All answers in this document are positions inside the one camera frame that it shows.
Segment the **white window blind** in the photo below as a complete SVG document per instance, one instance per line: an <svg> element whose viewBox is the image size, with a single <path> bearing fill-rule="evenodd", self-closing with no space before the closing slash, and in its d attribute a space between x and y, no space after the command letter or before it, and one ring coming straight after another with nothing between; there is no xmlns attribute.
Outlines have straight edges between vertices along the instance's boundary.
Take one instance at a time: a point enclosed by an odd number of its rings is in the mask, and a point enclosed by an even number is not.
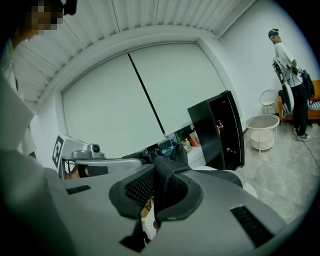
<svg viewBox="0 0 320 256"><path fill-rule="evenodd" d="M127 54L93 69L63 94L68 132L120 158L164 139Z"/></svg>
<svg viewBox="0 0 320 256"><path fill-rule="evenodd" d="M130 56L166 134L191 124L189 107L226 90L196 44L152 46Z"/></svg>

